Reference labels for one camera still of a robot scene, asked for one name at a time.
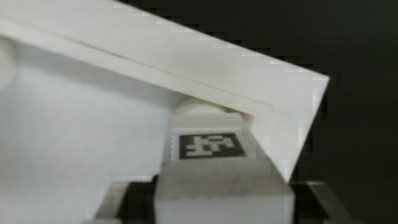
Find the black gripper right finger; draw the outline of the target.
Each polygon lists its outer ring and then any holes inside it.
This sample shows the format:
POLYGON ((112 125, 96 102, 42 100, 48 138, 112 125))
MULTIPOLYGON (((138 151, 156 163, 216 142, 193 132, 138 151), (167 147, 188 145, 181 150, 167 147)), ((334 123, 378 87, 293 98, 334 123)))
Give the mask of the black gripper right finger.
POLYGON ((295 192, 293 224, 362 224, 323 182, 291 182, 295 192))

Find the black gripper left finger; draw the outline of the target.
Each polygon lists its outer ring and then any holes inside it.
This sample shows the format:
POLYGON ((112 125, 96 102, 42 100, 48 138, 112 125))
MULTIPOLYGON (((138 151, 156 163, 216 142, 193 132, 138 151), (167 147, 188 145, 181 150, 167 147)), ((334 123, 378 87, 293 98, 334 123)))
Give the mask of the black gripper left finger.
POLYGON ((156 182, 158 176, 144 181, 112 183, 87 224, 156 224, 156 182))

